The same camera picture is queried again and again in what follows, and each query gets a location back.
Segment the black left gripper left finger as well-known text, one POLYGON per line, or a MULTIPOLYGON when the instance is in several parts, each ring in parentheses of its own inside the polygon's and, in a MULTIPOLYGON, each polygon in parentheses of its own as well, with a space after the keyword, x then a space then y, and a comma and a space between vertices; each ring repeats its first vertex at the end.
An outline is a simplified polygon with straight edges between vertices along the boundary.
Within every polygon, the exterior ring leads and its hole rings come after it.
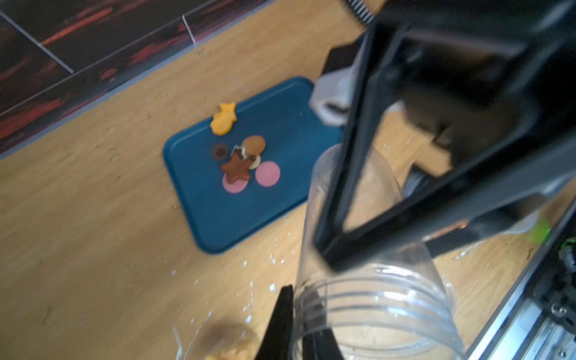
POLYGON ((291 359, 290 345, 293 335, 293 285, 283 286, 279 292, 268 327, 255 360, 291 359))

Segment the clear jar with mixed cookies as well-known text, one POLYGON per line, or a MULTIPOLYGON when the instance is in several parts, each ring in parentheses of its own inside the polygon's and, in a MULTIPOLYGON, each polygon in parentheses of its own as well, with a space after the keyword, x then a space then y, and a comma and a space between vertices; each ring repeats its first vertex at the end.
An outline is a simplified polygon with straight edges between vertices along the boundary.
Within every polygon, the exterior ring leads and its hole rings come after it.
POLYGON ((340 150, 334 145, 324 151, 312 172, 295 285, 291 357, 303 359, 302 302, 307 290, 316 290, 343 359, 463 359, 452 293, 423 242, 342 273, 332 271, 317 253, 312 237, 340 150))

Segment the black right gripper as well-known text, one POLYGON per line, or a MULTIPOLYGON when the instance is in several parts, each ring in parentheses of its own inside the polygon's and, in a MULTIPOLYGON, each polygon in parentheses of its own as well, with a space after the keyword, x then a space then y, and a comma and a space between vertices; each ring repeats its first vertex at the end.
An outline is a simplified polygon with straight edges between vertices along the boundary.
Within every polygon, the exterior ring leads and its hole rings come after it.
POLYGON ((575 169, 573 1, 387 1, 393 89, 457 171, 575 169))

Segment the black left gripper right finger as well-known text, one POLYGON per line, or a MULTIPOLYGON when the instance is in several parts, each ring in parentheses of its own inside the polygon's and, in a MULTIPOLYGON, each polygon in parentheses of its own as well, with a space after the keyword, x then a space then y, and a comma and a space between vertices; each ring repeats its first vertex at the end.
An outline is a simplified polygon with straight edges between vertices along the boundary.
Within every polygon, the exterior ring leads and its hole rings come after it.
POLYGON ((343 359, 338 342, 328 324, 327 309, 315 289, 304 293, 302 319, 303 359, 343 359))

